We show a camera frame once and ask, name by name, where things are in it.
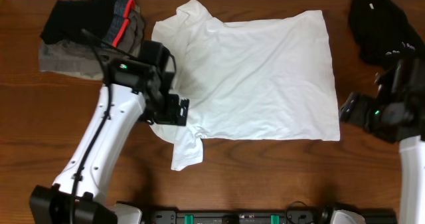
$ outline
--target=white shirt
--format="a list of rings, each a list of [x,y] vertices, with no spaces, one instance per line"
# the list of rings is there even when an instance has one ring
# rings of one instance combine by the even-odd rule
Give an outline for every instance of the white shirt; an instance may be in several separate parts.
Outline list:
[[[203,160],[201,138],[339,140],[329,37],[321,11],[223,23],[198,1],[157,22],[152,40],[175,56],[187,126],[154,125],[174,143],[171,169]]]

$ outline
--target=red trim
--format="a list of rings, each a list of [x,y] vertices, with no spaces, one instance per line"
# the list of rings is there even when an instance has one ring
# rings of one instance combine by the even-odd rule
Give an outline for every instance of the red trim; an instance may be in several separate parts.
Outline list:
[[[121,37],[122,37],[122,35],[124,34],[124,31],[126,31],[126,28],[127,28],[127,26],[128,26],[128,23],[129,23],[128,19],[125,19],[125,21],[124,21],[124,23],[122,24],[121,29],[120,29],[120,31],[119,31],[119,33],[118,33],[117,37],[115,37],[115,39],[114,39],[114,41],[113,41],[113,43],[112,43],[112,46],[113,46],[113,47],[117,47],[118,42],[121,40]]]
[[[130,13],[130,9],[134,9],[134,7],[135,7],[134,0],[128,0],[126,11],[124,12],[124,18],[128,17],[128,13]]]

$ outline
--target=gray folded garment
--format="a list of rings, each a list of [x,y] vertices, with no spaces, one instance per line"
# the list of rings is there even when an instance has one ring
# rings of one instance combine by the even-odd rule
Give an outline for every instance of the gray folded garment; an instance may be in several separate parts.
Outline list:
[[[130,11],[129,25],[118,43],[118,49],[138,56],[143,39],[144,23],[138,12]],[[95,48],[105,60],[124,55],[112,49]],[[92,49],[72,41],[62,40],[53,45],[41,43],[39,49],[41,72],[50,71],[78,78],[101,80],[103,78],[99,63]]]

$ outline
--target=stack of folded clothes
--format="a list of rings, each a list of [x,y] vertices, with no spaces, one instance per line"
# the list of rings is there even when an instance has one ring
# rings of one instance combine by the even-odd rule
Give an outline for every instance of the stack of folded clothes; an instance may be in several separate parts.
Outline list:
[[[102,71],[81,29],[104,42],[137,56],[144,23],[134,0],[57,1],[41,33],[41,71],[100,80]],[[123,54],[98,43],[105,59]]]

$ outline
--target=wooden table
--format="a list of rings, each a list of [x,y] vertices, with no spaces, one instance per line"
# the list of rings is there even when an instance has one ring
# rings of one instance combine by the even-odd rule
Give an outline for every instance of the wooden table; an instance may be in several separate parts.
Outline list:
[[[101,83],[40,73],[39,35],[56,0],[5,0],[0,8],[0,223],[32,223],[29,196],[50,186],[74,153]],[[189,0],[136,0],[150,39],[156,21]],[[351,0],[198,0],[221,21],[283,19],[323,10],[338,102],[375,95],[381,69],[359,59],[347,24]],[[425,37],[425,0],[394,0]],[[398,146],[341,125],[340,142],[205,140],[204,162],[171,171],[173,145],[136,124],[117,162],[108,204],[188,209],[283,209],[341,201],[398,211]]]

